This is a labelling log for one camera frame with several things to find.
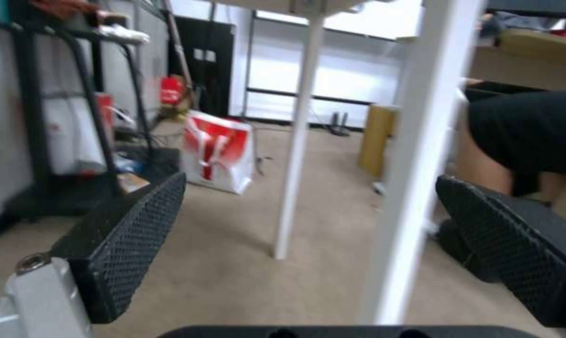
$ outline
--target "black shorts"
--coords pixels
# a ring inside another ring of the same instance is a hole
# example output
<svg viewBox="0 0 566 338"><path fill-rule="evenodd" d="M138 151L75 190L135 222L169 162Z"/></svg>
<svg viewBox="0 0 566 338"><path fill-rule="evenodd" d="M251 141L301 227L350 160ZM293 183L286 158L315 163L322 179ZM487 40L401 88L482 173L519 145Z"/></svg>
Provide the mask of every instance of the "black shorts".
<svg viewBox="0 0 566 338"><path fill-rule="evenodd" d="M566 174L566 91L471 103L469 130L487 156L512 171Z"/></svg>

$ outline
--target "cardboard box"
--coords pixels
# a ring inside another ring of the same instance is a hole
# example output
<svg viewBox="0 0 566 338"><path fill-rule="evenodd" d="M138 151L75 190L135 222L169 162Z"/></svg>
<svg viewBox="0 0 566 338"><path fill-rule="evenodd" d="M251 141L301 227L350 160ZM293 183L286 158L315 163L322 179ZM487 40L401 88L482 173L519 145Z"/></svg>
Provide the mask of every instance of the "cardboard box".
<svg viewBox="0 0 566 338"><path fill-rule="evenodd" d="M394 134L397 109L371 105L364 126L358 166L379 178L383 168L383 154L388 138Z"/></svg>

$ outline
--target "white desk frame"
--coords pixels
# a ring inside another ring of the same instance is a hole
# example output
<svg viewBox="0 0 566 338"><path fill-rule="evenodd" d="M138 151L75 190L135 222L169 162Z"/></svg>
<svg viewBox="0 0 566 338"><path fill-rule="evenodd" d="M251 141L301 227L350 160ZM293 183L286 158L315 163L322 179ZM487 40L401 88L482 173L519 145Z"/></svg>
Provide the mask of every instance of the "white desk frame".
<svg viewBox="0 0 566 338"><path fill-rule="evenodd" d="M276 259L287 257L306 148L310 97L322 45L324 17L361 0L219 0L225 4L289 14L309 19L302 60L299 95L274 248ZM418 267L423 239L422 220L429 216L433 185L442 162L446 127L456 108L455 88L466 74L474 47L474 30L484 0L431 0L422 35L409 59L406 95L397 153L390 169L387 199L373 236L369 271L358 321L394 325L403 316Z"/></svg>

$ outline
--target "carpet floor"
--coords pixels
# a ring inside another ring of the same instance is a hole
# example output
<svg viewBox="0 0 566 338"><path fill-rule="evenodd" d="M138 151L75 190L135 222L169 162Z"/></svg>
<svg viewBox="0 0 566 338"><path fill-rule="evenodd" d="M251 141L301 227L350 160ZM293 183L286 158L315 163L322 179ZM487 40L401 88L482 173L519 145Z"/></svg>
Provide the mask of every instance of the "carpet floor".
<svg viewBox="0 0 566 338"><path fill-rule="evenodd" d="M186 325L352 324L373 227L381 210L372 177L356 166L361 134L309 133L289 258L274 261L289 128L259 126L264 175L243 196L188 186L181 212L128 312L96 325L98 338L154 338ZM180 129L165 123L162 133ZM72 218L20 223L0 236L0 290L24 255L47 250ZM480 282L427 243L407 323L541 327L500 284Z"/></svg>

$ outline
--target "shopping bag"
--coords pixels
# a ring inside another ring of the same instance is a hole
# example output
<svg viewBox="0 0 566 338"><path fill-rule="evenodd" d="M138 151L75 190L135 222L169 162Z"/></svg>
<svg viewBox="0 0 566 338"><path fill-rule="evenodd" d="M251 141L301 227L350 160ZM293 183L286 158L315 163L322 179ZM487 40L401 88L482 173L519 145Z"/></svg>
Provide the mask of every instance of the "shopping bag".
<svg viewBox="0 0 566 338"><path fill-rule="evenodd" d="M191 111L181 167L191 183L241 195L253 175L251 126Z"/></svg>

